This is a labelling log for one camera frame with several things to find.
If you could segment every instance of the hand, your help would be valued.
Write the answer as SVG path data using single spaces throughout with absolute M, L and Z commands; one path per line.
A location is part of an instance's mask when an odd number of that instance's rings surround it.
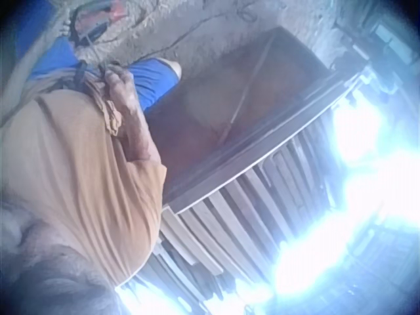
M 110 98 L 123 116 L 141 112 L 133 74 L 120 66 L 109 65 L 105 81 L 110 89 Z

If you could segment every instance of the fabric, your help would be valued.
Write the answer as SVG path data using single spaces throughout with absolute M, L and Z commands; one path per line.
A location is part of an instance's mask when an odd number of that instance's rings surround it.
M 56 227 L 118 286 L 152 252 L 166 168 L 127 162 L 104 115 L 79 92 L 29 101 L 1 129 L 3 193 Z
M 27 104 L 37 96 L 54 89 L 57 83 L 67 86 L 73 85 L 75 74 L 76 71 L 74 69 L 68 68 L 38 76 L 37 79 L 26 83 L 25 89 L 20 97 L 20 102 Z M 103 80 L 90 72 L 86 72 L 82 89 L 92 98 L 102 112 L 106 130 L 112 136 L 117 136 L 119 128 L 122 125 L 122 116 L 117 111 L 114 103 L 106 99 L 106 86 Z
M 22 7 L 17 16 L 16 56 L 22 58 L 54 16 L 56 9 L 47 0 L 35 0 Z M 62 68 L 75 68 L 79 60 L 67 37 L 59 37 L 38 60 L 29 79 L 36 79 Z M 155 104 L 178 82 L 176 73 L 158 59 L 140 60 L 129 66 L 134 75 L 136 91 L 143 110 Z

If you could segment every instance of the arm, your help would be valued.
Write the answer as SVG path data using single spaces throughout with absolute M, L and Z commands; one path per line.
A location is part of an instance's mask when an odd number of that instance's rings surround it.
M 127 161 L 155 161 L 160 155 L 140 108 L 132 73 L 118 66 L 108 66 L 105 80 L 110 88 L 110 98 L 123 116 Z
M 26 80 L 36 62 L 53 45 L 58 36 L 68 32 L 69 27 L 66 23 L 68 23 L 69 13 L 67 9 L 59 13 L 56 19 L 51 22 L 51 26 L 38 37 L 13 69 L 0 100 L 1 120 L 19 104 Z

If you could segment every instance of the finger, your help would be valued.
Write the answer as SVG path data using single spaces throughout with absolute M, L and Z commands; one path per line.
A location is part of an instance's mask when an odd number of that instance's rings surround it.
M 118 74 L 124 83 L 133 81 L 133 74 L 128 69 L 122 68 L 121 66 L 117 66 L 115 64 L 110 64 L 108 67 L 111 69 L 111 71 Z
M 109 69 L 105 72 L 105 81 L 110 87 L 115 87 L 116 85 L 123 83 L 119 75 Z
M 108 69 L 119 75 L 120 77 L 123 76 L 123 74 L 126 72 L 126 69 L 124 69 L 121 66 L 117 66 L 116 64 L 109 64 Z

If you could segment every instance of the red object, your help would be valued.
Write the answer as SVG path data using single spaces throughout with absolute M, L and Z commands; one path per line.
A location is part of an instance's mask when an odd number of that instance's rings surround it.
M 102 35 L 106 28 L 114 22 L 128 15 L 124 0 L 99 0 L 80 6 L 73 18 L 76 40 L 91 37 L 95 33 L 94 41 Z

